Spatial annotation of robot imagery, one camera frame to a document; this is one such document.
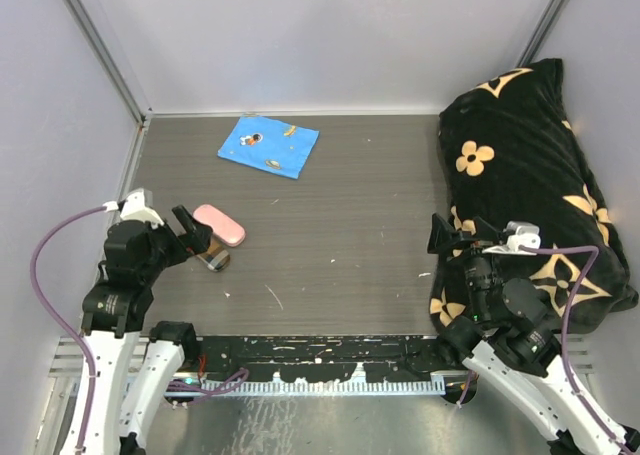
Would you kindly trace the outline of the pink glasses case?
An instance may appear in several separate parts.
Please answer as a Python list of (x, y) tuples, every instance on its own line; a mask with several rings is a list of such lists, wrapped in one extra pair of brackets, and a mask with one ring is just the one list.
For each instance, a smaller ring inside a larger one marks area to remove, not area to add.
[(193, 216), (198, 222), (208, 225), (213, 235), (225, 245), (236, 247), (246, 238), (246, 231), (241, 224), (210, 204), (197, 207)]

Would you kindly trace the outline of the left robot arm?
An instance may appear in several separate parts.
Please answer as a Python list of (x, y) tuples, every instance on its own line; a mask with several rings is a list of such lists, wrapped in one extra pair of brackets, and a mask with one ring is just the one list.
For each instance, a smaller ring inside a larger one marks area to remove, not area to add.
[(104, 243), (100, 277), (82, 303), (85, 357), (64, 454), (142, 454), (161, 401), (174, 374), (200, 359), (195, 329), (187, 322), (161, 322), (149, 336), (139, 374), (128, 379), (152, 287), (161, 273), (204, 253), (212, 230), (182, 205), (172, 210), (183, 227), (165, 221), (123, 218)]

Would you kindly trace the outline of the brown striped glasses case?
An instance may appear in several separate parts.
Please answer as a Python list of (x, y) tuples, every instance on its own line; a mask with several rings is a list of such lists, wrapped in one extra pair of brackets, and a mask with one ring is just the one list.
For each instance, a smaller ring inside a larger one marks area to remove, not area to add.
[(196, 257), (212, 272), (225, 270), (231, 262), (231, 256), (226, 247), (215, 237), (210, 239), (208, 248), (204, 252), (197, 254)]

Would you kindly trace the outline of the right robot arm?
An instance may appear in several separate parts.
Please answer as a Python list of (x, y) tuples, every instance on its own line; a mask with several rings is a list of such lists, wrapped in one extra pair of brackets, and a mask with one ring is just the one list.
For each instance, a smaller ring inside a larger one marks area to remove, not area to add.
[(598, 248), (544, 248), (535, 225), (511, 221), (499, 231), (481, 218), (474, 222), (475, 232), (468, 232), (439, 214), (431, 220), (427, 250), (462, 266), (469, 301), (437, 337), (442, 363), (464, 366), (492, 384), (531, 421), (553, 454), (638, 453), (638, 430), (608, 415), (571, 366), (570, 314), (553, 321), (550, 302), (533, 282), (505, 279), (495, 262), (498, 256), (585, 254), (587, 264), (570, 284), (574, 297)]

